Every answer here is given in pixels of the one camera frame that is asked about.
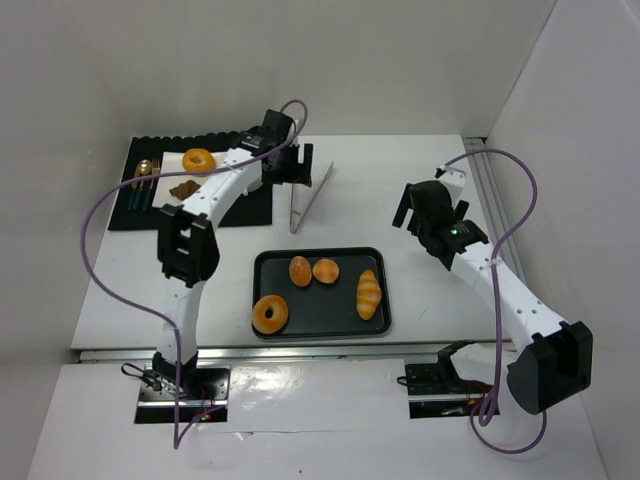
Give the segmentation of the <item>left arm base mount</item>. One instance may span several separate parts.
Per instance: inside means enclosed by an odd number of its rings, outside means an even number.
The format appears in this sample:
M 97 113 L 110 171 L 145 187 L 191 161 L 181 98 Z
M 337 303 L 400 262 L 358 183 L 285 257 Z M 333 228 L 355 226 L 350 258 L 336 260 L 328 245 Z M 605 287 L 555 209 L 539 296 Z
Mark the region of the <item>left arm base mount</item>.
M 179 420 L 188 423 L 193 417 L 199 423 L 227 421 L 231 371 L 229 368 L 202 368 L 194 383 L 176 391 L 175 385 L 146 365 L 123 363 L 121 373 L 140 382 L 134 422 L 136 424 L 169 424 L 174 422 L 175 394 L 179 399 Z

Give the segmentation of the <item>metal tongs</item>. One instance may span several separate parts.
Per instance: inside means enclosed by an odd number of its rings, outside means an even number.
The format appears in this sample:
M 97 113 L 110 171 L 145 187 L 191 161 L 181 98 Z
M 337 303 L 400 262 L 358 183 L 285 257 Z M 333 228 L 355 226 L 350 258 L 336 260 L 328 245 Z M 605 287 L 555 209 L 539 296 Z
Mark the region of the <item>metal tongs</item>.
M 308 214 L 312 206 L 316 203 L 320 194 L 324 190 L 324 187 L 330 180 L 334 172 L 334 163 L 331 162 L 324 174 L 324 177 L 316 187 L 311 188 L 311 193 L 304 198 L 305 203 L 301 206 L 298 205 L 297 186 L 292 185 L 290 189 L 290 203 L 289 203 L 289 232 L 295 235 L 300 230 L 304 221 L 308 217 Z

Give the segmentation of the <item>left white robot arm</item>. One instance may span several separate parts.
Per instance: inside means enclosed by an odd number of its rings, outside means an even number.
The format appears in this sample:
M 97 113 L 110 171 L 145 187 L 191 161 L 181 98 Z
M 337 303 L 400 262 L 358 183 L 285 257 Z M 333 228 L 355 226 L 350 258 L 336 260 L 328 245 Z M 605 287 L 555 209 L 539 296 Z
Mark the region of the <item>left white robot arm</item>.
M 197 383 L 196 325 L 204 286 L 220 262 L 215 230 L 238 198 L 267 184 L 311 184 L 311 159 L 298 162 L 300 123 L 269 109 L 262 124 L 239 134 L 223 165 L 177 206 L 160 210 L 157 257 L 167 279 L 170 320 L 152 359 L 153 371 L 189 393 Z

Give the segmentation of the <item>orange hollow bun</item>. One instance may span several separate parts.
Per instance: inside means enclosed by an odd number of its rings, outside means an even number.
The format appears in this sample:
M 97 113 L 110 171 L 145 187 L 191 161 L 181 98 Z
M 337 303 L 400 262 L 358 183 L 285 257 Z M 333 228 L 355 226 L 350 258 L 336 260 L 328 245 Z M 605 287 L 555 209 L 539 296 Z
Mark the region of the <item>orange hollow bun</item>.
M 182 167 L 185 172 L 202 175 L 205 171 L 217 168 L 214 156 L 206 149 L 191 148 L 182 156 Z

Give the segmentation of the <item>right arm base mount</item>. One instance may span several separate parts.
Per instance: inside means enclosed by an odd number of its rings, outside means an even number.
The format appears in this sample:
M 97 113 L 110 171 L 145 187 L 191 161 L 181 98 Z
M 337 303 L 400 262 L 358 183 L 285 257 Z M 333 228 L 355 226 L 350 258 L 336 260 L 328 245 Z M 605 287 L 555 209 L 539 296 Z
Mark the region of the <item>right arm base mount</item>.
M 468 417 L 485 399 L 493 385 L 479 380 L 464 380 L 452 358 L 476 342 L 461 340 L 436 354 L 431 363 L 405 365 L 405 373 L 396 383 L 406 389 L 411 419 Z

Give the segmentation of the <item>chocolate croissant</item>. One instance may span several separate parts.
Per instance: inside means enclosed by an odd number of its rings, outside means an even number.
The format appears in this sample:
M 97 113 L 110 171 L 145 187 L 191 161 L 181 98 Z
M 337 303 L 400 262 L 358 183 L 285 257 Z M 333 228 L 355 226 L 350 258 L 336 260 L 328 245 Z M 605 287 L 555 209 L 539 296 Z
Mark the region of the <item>chocolate croissant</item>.
M 184 201 L 199 190 L 201 185 L 194 180 L 187 180 L 171 188 L 169 193 L 172 197 Z

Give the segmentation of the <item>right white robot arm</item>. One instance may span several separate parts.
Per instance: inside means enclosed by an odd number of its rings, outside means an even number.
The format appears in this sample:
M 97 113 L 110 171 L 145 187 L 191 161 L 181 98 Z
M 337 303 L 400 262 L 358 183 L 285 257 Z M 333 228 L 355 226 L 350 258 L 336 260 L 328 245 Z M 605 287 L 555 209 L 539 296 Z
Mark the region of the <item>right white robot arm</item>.
M 433 180 L 407 184 L 392 221 L 416 236 L 427 253 L 461 279 L 500 316 L 499 331 L 515 349 L 459 341 L 438 353 L 446 379 L 495 384 L 505 371 L 515 402 L 536 415 L 591 384 L 593 334 L 546 306 L 494 252 L 488 236 L 465 216 L 466 175 L 443 167 Z

